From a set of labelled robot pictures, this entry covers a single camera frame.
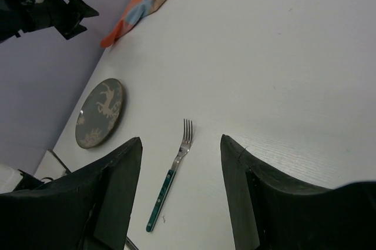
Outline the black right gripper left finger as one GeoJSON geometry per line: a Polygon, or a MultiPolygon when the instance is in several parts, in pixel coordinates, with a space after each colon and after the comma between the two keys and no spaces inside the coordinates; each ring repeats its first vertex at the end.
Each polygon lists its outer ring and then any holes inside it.
{"type": "Polygon", "coordinates": [[[1,194],[1,249],[124,249],[142,150],[134,137],[59,179],[1,194]]]}

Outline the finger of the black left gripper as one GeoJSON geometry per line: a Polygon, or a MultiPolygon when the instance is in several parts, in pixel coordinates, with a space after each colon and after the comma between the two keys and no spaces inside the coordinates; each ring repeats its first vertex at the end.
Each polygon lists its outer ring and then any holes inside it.
{"type": "Polygon", "coordinates": [[[83,18],[84,15],[81,12],[58,13],[55,17],[55,28],[66,40],[72,39],[87,30],[80,24],[83,18]]]}
{"type": "Polygon", "coordinates": [[[78,18],[91,18],[99,15],[98,11],[87,5],[83,0],[68,0],[68,6],[78,18]]]}

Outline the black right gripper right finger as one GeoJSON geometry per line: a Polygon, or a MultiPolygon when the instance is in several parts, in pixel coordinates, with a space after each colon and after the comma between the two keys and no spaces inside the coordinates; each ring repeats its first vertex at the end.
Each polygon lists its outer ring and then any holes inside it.
{"type": "Polygon", "coordinates": [[[220,152],[236,249],[375,248],[375,182],[309,184],[227,135],[220,152]]]}

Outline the green handled fork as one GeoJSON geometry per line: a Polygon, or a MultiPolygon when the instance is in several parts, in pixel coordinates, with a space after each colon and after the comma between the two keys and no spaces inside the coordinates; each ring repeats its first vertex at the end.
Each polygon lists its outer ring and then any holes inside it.
{"type": "Polygon", "coordinates": [[[149,220],[146,225],[146,232],[152,232],[155,228],[157,219],[159,217],[160,211],[163,208],[164,202],[167,198],[169,193],[169,189],[174,181],[174,178],[177,174],[178,167],[182,161],[182,159],[189,153],[190,148],[192,147],[193,143],[193,122],[189,119],[183,120],[183,138],[182,142],[179,146],[179,151],[168,170],[165,179],[163,181],[162,187],[160,192],[157,196],[156,202],[150,214],[149,220]]]}

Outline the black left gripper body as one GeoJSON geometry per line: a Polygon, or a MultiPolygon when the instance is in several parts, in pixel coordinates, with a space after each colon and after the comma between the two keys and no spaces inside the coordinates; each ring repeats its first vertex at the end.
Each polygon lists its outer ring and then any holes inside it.
{"type": "Polygon", "coordinates": [[[56,28],[62,22],[63,0],[1,0],[1,41],[19,32],[56,28]]]}

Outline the grey reindeer plate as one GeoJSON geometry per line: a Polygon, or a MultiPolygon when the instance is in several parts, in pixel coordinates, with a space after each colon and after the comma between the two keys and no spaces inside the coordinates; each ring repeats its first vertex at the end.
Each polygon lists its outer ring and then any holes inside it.
{"type": "Polygon", "coordinates": [[[115,131],[126,103],[122,83],[109,78],[97,84],[84,101],[75,126],[75,139],[82,149],[104,143],[115,131]]]}

